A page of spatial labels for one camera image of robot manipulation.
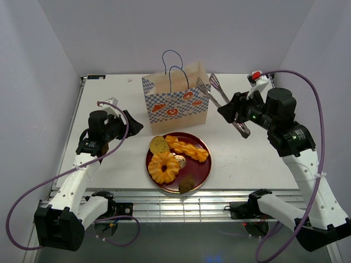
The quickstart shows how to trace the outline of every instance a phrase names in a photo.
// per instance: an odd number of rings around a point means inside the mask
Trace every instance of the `metal frame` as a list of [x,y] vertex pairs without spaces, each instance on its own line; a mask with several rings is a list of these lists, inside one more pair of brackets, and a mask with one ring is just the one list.
[[[72,126],[75,121],[76,113],[80,104],[81,96],[87,77],[82,78],[81,88],[78,95],[77,103],[70,123],[69,132],[66,138],[63,154],[59,163],[57,175],[60,172],[67,144],[71,135]],[[45,201],[40,205],[45,206],[57,193],[57,181],[52,184],[52,190]],[[85,196],[91,196],[93,192],[101,189],[87,189]],[[254,190],[223,190],[223,191],[201,191],[190,192],[188,195],[179,195],[167,193],[162,190],[139,191],[139,190],[117,190],[103,189],[114,194],[118,202],[132,202],[134,204],[133,216],[143,223],[167,223],[167,222],[232,222],[232,221],[256,221],[256,220],[233,220],[230,213],[224,210],[230,202],[246,202],[248,195]],[[299,190],[275,190],[275,195],[283,201],[288,202],[300,209],[305,209],[306,205]],[[38,244],[35,227],[30,246]],[[342,262],[336,243],[327,246],[331,261],[335,263]],[[24,258],[24,263],[34,262],[36,251],[28,251]]]

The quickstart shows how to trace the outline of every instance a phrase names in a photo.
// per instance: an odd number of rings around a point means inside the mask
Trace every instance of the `white table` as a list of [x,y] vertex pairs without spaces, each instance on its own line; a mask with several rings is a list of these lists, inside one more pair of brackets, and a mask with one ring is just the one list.
[[[72,167],[79,137],[88,127],[89,113],[100,109],[97,107],[97,101],[115,97],[118,106],[128,110],[135,120],[144,125],[144,129],[138,135],[126,139],[120,149],[103,160],[88,188],[158,189],[149,178],[145,166],[145,156],[153,136],[141,86],[142,76],[106,75],[105,79],[86,81],[61,172]],[[232,97],[235,92],[250,89],[245,74],[217,74],[217,77],[228,97]],[[264,99],[269,88],[270,84],[262,94]],[[212,94],[224,104],[214,89]],[[297,189],[290,171],[269,144],[267,132],[253,123],[247,123],[247,126],[251,135],[248,139],[243,139],[236,129],[217,113],[217,108],[210,102],[206,124],[179,130],[199,137],[211,152],[211,173],[200,190]],[[110,149],[118,142],[111,142]],[[60,178],[56,186],[60,187],[63,181],[64,178]]]

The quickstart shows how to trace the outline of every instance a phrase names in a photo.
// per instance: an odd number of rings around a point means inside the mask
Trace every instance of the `white wall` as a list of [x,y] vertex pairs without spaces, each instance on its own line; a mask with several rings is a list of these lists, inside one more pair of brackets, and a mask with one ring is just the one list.
[[[24,251],[6,236],[7,212],[55,174],[80,86],[36,0],[0,1],[0,81],[0,261],[19,263]],[[13,214],[11,229],[22,245],[48,190],[28,196]]]
[[[163,70],[175,49],[208,71],[277,68],[313,0],[38,0],[80,76]],[[179,63],[169,54],[167,61]]]
[[[316,0],[288,50],[281,68],[309,77],[321,97],[325,120],[324,171],[334,194],[351,216],[350,61],[351,2]],[[297,119],[307,125],[320,146],[317,106],[310,88],[295,76],[278,75],[278,87],[297,99]],[[351,261],[351,237],[338,242],[344,262]]]

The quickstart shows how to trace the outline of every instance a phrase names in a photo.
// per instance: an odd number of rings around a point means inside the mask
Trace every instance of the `white surface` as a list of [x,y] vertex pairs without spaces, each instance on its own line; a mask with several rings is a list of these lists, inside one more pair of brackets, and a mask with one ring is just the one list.
[[[335,197],[350,216],[351,2],[316,0],[281,68],[311,79],[321,99],[325,120],[324,171]],[[310,88],[295,76],[277,74],[280,85],[297,99],[297,120],[307,125],[320,148],[317,106]],[[338,242],[344,262],[351,259],[351,237]]]
[[[163,70],[162,52],[208,72],[278,68],[314,0],[38,0],[80,76]],[[168,67],[179,66],[175,54]]]
[[[25,252],[5,233],[7,212],[29,188],[54,176],[77,100],[79,81],[36,0],[0,1],[0,262]],[[11,230],[28,245],[33,215],[50,185],[15,209]]]
[[[128,110],[135,120],[144,125],[144,129],[128,138],[120,149],[103,160],[88,187],[158,189],[149,178],[145,165],[153,136],[141,85],[142,76],[107,75],[106,79],[87,80],[61,172],[73,165],[79,137],[88,127],[89,113],[99,109],[97,101],[113,96],[118,100],[118,106]],[[245,92],[251,87],[246,75],[217,76],[230,98],[236,91]],[[224,103],[215,90],[212,90],[212,94],[220,103]],[[269,144],[266,131],[253,123],[247,123],[247,126],[251,135],[245,140],[210,103],[206,124],[179,130],[203,140],[211,152],[212,170],[202,189],[297,188],[290,171]],[[110,149],[118,142],[111,142]],[[62,181],[59,179],[57,185],[60,186]]]

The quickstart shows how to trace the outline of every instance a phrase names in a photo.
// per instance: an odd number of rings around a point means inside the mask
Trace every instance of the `twisted pastry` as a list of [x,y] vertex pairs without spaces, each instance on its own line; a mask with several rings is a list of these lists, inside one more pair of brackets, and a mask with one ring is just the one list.
[[205,149],[196,148],[192,144],[178,141],[178,138],[175,136],[167,135],[166,142],[168,143],[168,147],[173,149],[176,153],[184,153],[200,163],[206,161],[208,157],[208,152]]

